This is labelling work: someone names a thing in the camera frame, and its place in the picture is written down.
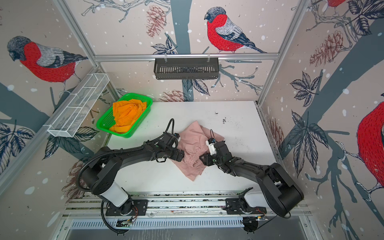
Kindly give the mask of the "pink shorts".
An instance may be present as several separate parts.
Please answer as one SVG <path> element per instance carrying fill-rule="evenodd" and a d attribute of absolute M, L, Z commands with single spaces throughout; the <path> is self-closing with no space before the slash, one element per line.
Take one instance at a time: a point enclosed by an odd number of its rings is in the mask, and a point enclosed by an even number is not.
<path fill-rule="evenodd" d="M 211 138 L 211 131 L 195 121 L 180 133 L 180 138 L 178 149 L 185 154 L 181 162 L 172 162 L 189 180 L 194 181 L 206 168 L 200 156 L 210 152 L 206 141 Z"/>

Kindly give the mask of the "orange shorts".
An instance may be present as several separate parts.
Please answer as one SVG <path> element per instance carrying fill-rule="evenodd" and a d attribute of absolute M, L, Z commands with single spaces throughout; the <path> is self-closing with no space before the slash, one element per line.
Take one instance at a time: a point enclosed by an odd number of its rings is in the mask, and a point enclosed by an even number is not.
<path fill-rule="evenodd" d="M 115 124 L 110 127 L 110 131 L 118 134 L 129 132 L 146 109 L 147 102 L 136 99 L 113 103 Z"/>

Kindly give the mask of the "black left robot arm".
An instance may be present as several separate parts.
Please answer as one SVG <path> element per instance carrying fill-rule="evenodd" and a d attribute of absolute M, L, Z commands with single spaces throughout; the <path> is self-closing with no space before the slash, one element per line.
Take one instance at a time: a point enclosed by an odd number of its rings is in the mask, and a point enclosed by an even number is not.
<path fill-rule="evenodd" d="M 82 166 L 76 186 L 99 196 L 116 207 L 120 215 L 126 216 L 134 209 L 134 203 L 131 195 L 116 183 L 118 172 L 141 162 L 164 163 L 167 159 L 180 162 L 185 153 L 178 149 L 179 138 L 177 133 L 163 133 L 136 148 L 111 150 L 104 147 Z"/>

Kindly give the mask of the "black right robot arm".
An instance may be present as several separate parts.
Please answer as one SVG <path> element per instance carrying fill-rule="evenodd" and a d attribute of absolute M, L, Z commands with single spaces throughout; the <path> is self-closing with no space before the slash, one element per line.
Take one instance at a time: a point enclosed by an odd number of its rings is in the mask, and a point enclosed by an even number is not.
<path fill-rule="evenodd" d="M 205 166 L 216 165 L 226 174 L 246 178 L 257 183 L 271 210 L 285 217 L 304 199 L 302 190 L 278 163 L 258 165 L 232 156 L 225 141 L 213 138 L 206 141 L 209 152 L 200 156 Z"/>

